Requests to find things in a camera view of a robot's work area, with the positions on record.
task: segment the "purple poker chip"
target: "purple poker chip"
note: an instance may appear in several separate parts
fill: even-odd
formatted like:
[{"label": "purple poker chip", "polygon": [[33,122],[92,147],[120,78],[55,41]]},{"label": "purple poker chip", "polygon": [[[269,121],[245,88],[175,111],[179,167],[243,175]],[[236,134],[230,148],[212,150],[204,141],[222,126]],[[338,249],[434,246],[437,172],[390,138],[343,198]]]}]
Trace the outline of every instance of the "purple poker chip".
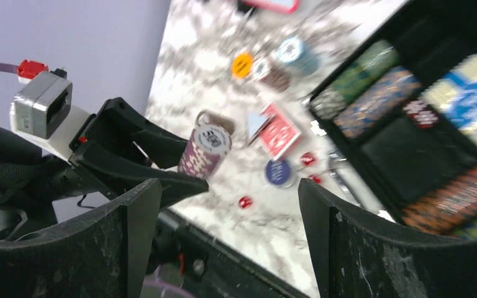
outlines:
[{"label": "purple poker chip", "polygon": [[214,173],[231,150],[231,136],[214,124],[195,127],[178,163],[178,172],[206,179]]}]

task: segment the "marble surface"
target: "marble surface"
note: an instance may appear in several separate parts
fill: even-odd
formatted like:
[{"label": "marble surface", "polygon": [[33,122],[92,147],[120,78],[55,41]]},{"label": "marble surface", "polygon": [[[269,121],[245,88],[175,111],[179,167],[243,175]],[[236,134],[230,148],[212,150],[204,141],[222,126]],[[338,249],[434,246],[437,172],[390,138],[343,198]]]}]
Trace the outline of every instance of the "marble surface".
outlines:
[{"label": "marble surface", "polygon": [[[266,184],[263,167],[269,156],[259,143],[245,146],[245,114],[276,102],[303,131],[289,154],[297,175],[321,174],[322,185],[346,198],[324,172],[325,137],[310,131],[311,117],[300,98],[317,86],[343,59],[386,20],[404,0],[302,0],[290,16],[268,11],[245,20],[235,1],[173,0],[161,46],[146,117],[165,129],[188,138],[202,109],[234,119],[234,147],[210,178],[210,191],[172,208],[188,220],[254,260],[310,297],[318,297],[306,236],[299,211],[297,184],[277,189]],[[307,40],[321,57],[316,74],[294,77],[284,93],[274,93],[249,80],[237,81],[230,63],[243,50],[271,52],[288,35]],[[301,168],[299,157],[312,152],[317,166]],[[351,167],[340,170],[373,212],[380,210],[370,190]],[[249,195],[253,205],[240,209]]]}]

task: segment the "playing card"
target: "playing card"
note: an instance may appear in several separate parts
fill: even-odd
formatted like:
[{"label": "playing card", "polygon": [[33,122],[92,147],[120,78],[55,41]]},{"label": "playing card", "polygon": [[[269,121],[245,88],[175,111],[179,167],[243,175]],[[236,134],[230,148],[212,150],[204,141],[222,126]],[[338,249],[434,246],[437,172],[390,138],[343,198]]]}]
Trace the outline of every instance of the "playing card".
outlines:
[{"label": "playing card", "polygon": [[301,0],[242,0],[242,3],[268,9],[271,11],[290,14],[294,12]]},{"label": "playing card", "polygon": [[301,131],[275,104],[269,104],[261,115],[271,115],[273,120],[259,134],[259,139],[273,157],[279,160],[295,144],[301,136]]}]

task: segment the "red connector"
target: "red connector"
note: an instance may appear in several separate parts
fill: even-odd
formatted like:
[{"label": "red connector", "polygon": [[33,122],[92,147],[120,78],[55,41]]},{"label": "red connector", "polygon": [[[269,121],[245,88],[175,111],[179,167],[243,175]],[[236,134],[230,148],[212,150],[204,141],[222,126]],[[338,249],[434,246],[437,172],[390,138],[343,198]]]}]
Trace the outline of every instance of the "red connector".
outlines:
[{"label": "red connector", "polygon": [[17,68],[17,77],[19,82],[27,84],[42,71],[48,71],[48,65],[37,61],[23,60]]}]

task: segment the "blue poker chip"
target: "blue poker chip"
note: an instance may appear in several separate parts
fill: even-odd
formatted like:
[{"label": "blue poker chip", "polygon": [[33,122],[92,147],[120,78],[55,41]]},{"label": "blue poker chip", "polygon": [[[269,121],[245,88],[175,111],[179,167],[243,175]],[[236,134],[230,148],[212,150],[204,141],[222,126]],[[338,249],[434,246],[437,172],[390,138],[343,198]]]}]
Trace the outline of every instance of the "blue poker chip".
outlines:
[{"label": "blue poker chip", "polygon": [[293,176],[287,160],[270,160],[265,168],[266,179],[274,186],[285,187],[292,184]]}]

